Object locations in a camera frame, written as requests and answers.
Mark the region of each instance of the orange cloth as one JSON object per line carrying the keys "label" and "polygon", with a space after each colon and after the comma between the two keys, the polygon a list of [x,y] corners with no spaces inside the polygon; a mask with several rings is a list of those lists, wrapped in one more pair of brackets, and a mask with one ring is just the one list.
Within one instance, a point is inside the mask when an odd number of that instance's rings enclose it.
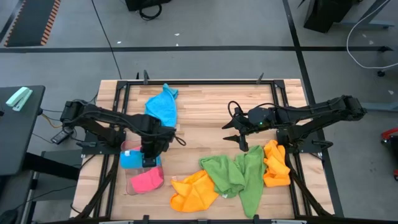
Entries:
{"label": "orange cloth", "polygon": [[267,164],[266,173],[262,176],[267,187],[285,186],[290,184],[290,169],[285,165],[285,147],[278,146],[275,140],[269,141],[264,147]]}
{"label": "orange cloth", "polygon": [[206,210],[218,197],[214,183],[205,170],[198,171],[183,181],[171,182],[177,193],[170,199],[170,206],[179,212]]}

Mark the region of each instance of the black table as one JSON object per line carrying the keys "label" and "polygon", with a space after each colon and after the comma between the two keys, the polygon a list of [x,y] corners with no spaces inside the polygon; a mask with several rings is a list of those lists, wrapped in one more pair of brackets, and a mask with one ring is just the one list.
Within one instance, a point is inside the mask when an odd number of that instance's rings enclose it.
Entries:
{"label": "black table", "polygon": [[44,95],[44,86],[27,86],[33,93],[21,111],[13,111],[6,101],[20,88],[0,88],[0,176],[15,175],[21,170],[33,170],[77,180],[79,170],[59,162],[27,152],[30,137]]}

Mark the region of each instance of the concrete floor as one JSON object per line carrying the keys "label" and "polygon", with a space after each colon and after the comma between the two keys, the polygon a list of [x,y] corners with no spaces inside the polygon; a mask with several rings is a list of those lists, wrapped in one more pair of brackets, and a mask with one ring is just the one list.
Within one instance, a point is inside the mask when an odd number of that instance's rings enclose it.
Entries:
{"label": "concrete floor", "polygon": [[[301,46],[345,46],[346,27],[333,26],[327,34],[304,29],[308,1],[297,8],[300,1],[289,0],[289,5]],[[94,2],[113,47],[293,46],[280,0],[173,0],[164,5],[158,19],[149,22],[128,12],[123,0]],[[373,2],[363,1],[346,18],[358,20]],[[0,2],[0,27],[16,4],[17,0]],[[377,19],[398,24],[397,8],[398,1],[390,2]],[[350,43],[397,46],[397,30],[357,30]],[[63,0],[48,44],[39,48],[69,47],[108,47],[90,0]],[[366,65],[398,60],[393,52],[353,54]],[[162,79],[257,78],[262,72],[264,78],[302,78],[294,51],[116,52],[115,57],[124,79],[135,78],[143,69],[151,78]],[[374,70],[357,66],[346,52],[303,52],[303,57],[316,101],[342,94],[362,102],[398,100],[397,70],[377,77]],[[89,100],[101,80],[119,78],[110,52],[0,53],[0,72],[0,86],[45,85],[42,107],[49,110],[62,110],[66,100]],[[57,113],[47,115],[59,117]],[[335,143],[330,155],[346,217],[398,220],[398,182],[392,177],[397,162],[379,143],[381,132],[398,126],[396,118],[394,113],[369,112],[359,122],[340,122],[325,129],[326,139]],[[38,118],[34,133],[50,139],[57,131]],[[78,137],[83,138],[82,130]],[[35,137],[29,145],[29,151],[36,154],[76,148],[73,141],[56,146]],[[34,220],[64,220],[71,202],[39,202]]]}

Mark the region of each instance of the green cloth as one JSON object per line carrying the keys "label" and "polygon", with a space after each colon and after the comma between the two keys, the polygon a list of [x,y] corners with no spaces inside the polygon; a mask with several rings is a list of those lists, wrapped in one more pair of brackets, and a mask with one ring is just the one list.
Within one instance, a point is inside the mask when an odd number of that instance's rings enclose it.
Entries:
{"label": "green cloth", "polygon": [[205,157],[199,160],[215,183],[215,192],[226,198],[239,194],[244,213],[253,218],[264,188],[262,176],[266,170],[264,150],[252,146],[248,153],[241,153],[232,161],[225,155]]}

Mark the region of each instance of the wooden tabletop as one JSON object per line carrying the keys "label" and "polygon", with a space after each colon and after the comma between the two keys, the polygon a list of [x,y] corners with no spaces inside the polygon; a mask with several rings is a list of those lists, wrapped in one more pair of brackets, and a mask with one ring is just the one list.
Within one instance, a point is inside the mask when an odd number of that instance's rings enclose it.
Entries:
{"label": "wooden tabletop", "polygon": [[[299,79],[284,81],[289,105],[305,106],[307,103],[301,81]],[[101,82],[97,99],[98,106],[112,109],[116,83],[117,80]],[[111,219],[142,220],[143,215],[149,215],[150,219],[154,220],[245,219],[239,197],[229,199],[218,197],[208,210],[202,212],[176,212],[169,204],[171,196],[175,193],[170,180],[173,176],[182,180],[199,171],[198,160],[202,157],[226,154],[234,159],[236,154],[242,153],[237,143],[223,140],[223,137],[238,133],[235,129],[221,129],[231,120],[227,104],[231,100],[237,101],[242,109],[247,111],[260,103],[272,102],[271,88],[269,85],[172,85],[171,87],[178,89],[176,135],[183,138],[187,145],[184,147],[174,141],[169,150],[161,154],[164,184],[161,188],[147,194],[128,195],[125,171],[119,166]],[[161,91],[160,85],[132,86],[127,114],[144,113],[146,101]],[[123,96],[124,90],[121,93],[118,111],[121,111]],[[248,136],[247,141],[250,146],[258,144],[263,146],[275,138],[275,130],[268,130]],[[139,136],[128,131],[127,139],[139,140]],[[300,156],[308,189],[326,211],[333,213],[321,160],[308,154]],[[102,161],[103,156],[97,155],[80,172],[73,201],[75,209],[81,211],[96,192]],[[300,211],[303,214],[301,194],[299,188],[296,187],[296,189]],[[100,215],[104,215],[107,195],[108,190],[104,193]],[[289,188],[264,186],[257,214],[260,218],[293,218]]]}

